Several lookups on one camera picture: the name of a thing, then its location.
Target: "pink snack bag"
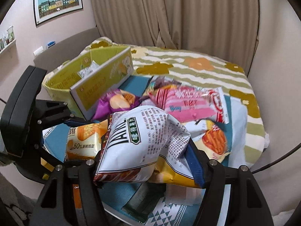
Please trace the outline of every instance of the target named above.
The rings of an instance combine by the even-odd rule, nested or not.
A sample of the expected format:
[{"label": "pink snack bag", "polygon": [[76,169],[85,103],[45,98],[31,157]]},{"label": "pink snack bag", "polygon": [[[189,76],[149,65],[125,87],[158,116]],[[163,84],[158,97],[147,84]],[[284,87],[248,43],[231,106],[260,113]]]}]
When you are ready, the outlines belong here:
[{"label": "pink snack bag", "polygon": [[188,86],[160,88],[149,93],[149,97],[159,108],[179,122],[209,119],[229,123],[226,100],[221,87],[215,89]]},{"label": "pink snack bag", "polygon": [[115,89],[99,99],[92,120],[103,120],[114,112],[129,111],[140,104],[139,97],[121,89]]}]

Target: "white wall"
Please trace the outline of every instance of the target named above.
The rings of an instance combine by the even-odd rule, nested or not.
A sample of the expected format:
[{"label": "white wall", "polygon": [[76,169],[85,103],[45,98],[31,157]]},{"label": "white wall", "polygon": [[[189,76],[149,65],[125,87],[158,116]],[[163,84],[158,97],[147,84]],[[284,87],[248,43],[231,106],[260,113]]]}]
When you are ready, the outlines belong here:
[{"label": "white wall", "polygon": [[[270,147],[259,168],[301,142],[301,22],[287,0],[260,0],[259,44],[249,74]],[[301,200],[301,150],[255,175],[272,215]]]},{"label": "white wall", "polygon": [[36,27],[33,0],[14,2],[0,25],[0,35],[13,25],[17,39],[16,46],[12,47],[11,52],[0,55],[0,96],[3,99],[8,99],[26,67],[33,65],[33,52],[36,49],[40,46],[45,49],[47,43],[53,40],[59,42],[96,26],[91,0],[82,0],[82,3],[82,10],[61,15]]}]

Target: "curtain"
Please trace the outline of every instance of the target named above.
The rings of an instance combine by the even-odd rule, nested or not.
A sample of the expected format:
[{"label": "curtain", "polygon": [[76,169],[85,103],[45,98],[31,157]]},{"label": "curtain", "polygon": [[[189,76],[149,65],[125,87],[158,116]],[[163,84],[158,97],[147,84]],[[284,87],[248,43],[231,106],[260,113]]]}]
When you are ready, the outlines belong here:
[{"label": "curtain", "polygon": [[102,36],[116,43],[207,53],[249,71],[258,0],[91,0]]}]

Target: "white shelf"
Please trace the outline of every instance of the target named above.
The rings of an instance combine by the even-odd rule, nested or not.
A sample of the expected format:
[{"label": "white shelf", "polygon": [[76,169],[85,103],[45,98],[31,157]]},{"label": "white shelf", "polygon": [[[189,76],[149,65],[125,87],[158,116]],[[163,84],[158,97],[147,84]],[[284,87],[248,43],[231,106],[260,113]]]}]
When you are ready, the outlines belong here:
[{"label": "white shelf", "polygon": [[12,45],[14,45],[14,44],[16,44],[16,39],[14,39],[12,42],[10,42],[9,44],[7,44],[5,47],[4,47],[4,49],[2,49],[1,51],[0,51],[0,55],[3,53],[3,52],[5,52],[5,51],[7,51]]}]

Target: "screw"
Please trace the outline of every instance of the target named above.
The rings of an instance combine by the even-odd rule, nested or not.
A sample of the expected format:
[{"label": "screw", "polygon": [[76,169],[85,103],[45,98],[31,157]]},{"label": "screw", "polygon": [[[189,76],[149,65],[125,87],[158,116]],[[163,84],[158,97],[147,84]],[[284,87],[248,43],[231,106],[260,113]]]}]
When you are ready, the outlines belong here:
[{"label": "screw", "polygon": [[246,171],[249,170],[249,168],[248,168],[247,166],[245,166],[245,165],[242,165],[242,166],[240,167],[240,169],[241,169],[242,171],[244,171],[244,172],[246,172]]},{"label": "screw", "polygon": [[212,159],[212,160],[209,161],[209,164],[212,165],[212,166],[216,166],[217,161]]},{"label": "screw", "polygon": [[94,160],[89,159],[89,160],[86,161],[86,164],[87,164],[88,166],[91,166],[91,165],[94,164],[94,162],[95,162]]},{"label": "screw", "polygon": [[60,170],[62,170],[63,169],[63,166],[62,165],[57,165],[56,167],[55,167],[55,170],[56,171],[60,171]]}]

